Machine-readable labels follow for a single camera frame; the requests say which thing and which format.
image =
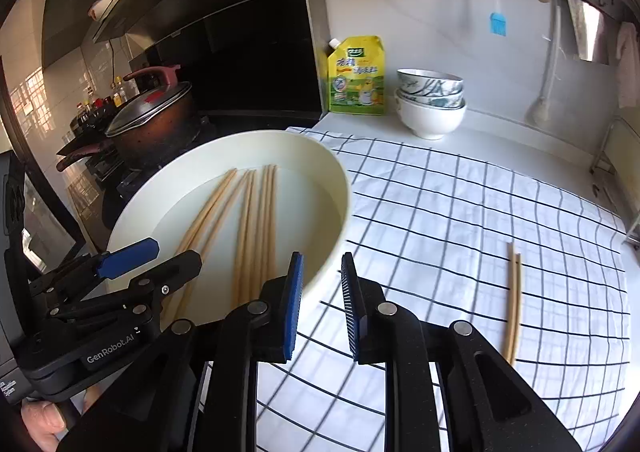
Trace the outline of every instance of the pink lid handle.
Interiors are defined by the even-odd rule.
[[[146,75],[149,73],[157,74],[160,77],[160,80],[166,86],[175,86],[178,83],[178,76],[175,72],[180,69],[179,64],[175,66],[149,66],[139,69],[137,71],[133,71],[133,73],[129,73],[128,75],[122,77],[123,80],[131,80],[140,75]]]

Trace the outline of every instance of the white towel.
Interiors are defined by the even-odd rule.
[[[623,22],[618,33],[618,105],[635,107],[640,99],[640,54],[636,26]]]

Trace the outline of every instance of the green logo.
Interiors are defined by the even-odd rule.
[[[348,47],[347,48],[347,56],[348,57],[364,57],[364,48],[363,47]]]

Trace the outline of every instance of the fingernail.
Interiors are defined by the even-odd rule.
[[[49,403],[49,405],[46,405],[42,409],[42,414],[47,423],[49,423],[52,427],[64,428],[65,420],[62,418],[62,414],[60,414],[59,409],[53,403]]]

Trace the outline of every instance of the stacked bowls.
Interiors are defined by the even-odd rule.
[[[422,69],[399,69],[398,81],[398,114],[417,136],[439,140],[460,125],[466,109],[462,78]]]

